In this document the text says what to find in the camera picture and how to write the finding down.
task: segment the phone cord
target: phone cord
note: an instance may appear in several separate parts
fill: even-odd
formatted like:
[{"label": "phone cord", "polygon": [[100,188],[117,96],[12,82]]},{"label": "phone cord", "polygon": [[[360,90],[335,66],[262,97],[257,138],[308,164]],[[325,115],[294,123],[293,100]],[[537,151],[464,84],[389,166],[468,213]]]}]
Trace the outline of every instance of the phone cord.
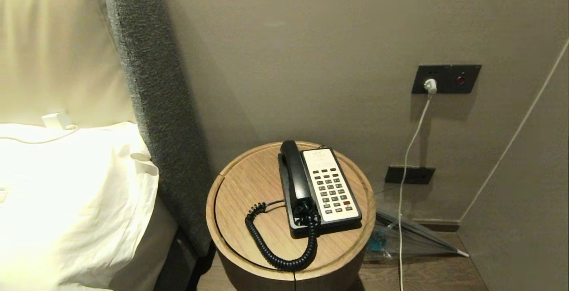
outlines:
[{"label": "phone cord", "polygon": [[255,224],[253,221],[255,217],[261,213],[266,212],[267,204],[265,202],[261,202],[255,204],[250,210],[250,212],[245,217],[245,226],[249,233],[251,234],[253,240],[255,240],[256,247],[259,248],[259,251],[263,255],[263,257],[276,269],[282,271],[300,271],[302,269],[306,269],[313,261],[317,255],[317,227],[320,224],[320,216],[318,212],[311,212],[311,215],[305,216],[301,218],[301,223],[306,225],[309,228],[309,242],[306,246],[305,252],[295,260],[285,260],[276,256],[264,242],[262,236],[260,236],[259,231],[256,229]]}]

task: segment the telephone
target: telephone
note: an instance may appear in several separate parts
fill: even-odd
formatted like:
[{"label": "telephone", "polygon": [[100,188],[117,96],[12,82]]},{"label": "telephone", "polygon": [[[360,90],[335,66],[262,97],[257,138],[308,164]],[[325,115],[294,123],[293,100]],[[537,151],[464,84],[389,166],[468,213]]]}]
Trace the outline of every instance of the telephone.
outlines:
[{"label": "telephone", "polygon": [[[328,147],[299,151],[297,144],[282,143],[278,155],[284,200],[258,203],[245,217],[245,225],[263,257],[276,269],[306,269],[317,253],[317,235],[361,227],[361,211],[334,151]],[[285,202],[291,236],[308,237],[298,259],[285,260],[267,247],[253,221],[266,207]]]}]

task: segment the bedside table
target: bedside table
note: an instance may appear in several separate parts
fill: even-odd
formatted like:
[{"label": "bedside table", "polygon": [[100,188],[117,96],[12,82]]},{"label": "bedside table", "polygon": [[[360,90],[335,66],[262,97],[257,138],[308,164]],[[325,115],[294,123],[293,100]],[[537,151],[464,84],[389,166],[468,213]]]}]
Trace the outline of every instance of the bedside table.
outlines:
[{"label": "bedside table", "polygon": [[[278,271],[262,256],[244,218],[258,202],[283,199],[278,161],[281,143],[256,147],[234,159],[216,178],[208,196],[206,219],[229,280],[240,291],[345,291],[357,277],[376,220],[376,200],[367,178],[335,151],[362,213],[361,227],[318,237],[315,260],[305,270]],[[299,150],[317,144],[297,141]],[[296,259],[307,239],[290,235],[286,208],[268,207],[255,225],[268,247],[284,259]]]}]

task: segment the transparent umbrella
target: transparent umbrella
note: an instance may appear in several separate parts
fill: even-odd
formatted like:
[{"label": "transparent umbrella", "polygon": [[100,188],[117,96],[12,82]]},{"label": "transparent umbrella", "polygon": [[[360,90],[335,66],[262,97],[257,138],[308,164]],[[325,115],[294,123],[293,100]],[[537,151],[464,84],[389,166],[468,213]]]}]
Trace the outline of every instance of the transparent umbrella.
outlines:
[{"label": "transparent umbrella", "polygon": [[[468,254],[451,246],[428,228],[413,221],[401,219],[403,257],[422,255]],[[366,260],[396,259],[399,257],[399,226],[397,217],[376,210],[376,225],[368,244]]]}]

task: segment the headboard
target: headboard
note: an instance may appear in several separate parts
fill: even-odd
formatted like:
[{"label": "headboard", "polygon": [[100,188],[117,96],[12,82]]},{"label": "headboard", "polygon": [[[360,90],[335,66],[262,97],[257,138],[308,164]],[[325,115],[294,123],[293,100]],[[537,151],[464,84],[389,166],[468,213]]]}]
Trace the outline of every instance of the headboard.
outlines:
[{"label": "headboard", "polygon": [[158,194],[205,255],[213,176],[162,0],[0,0],[0,14],[0,123],[136,121]]}]

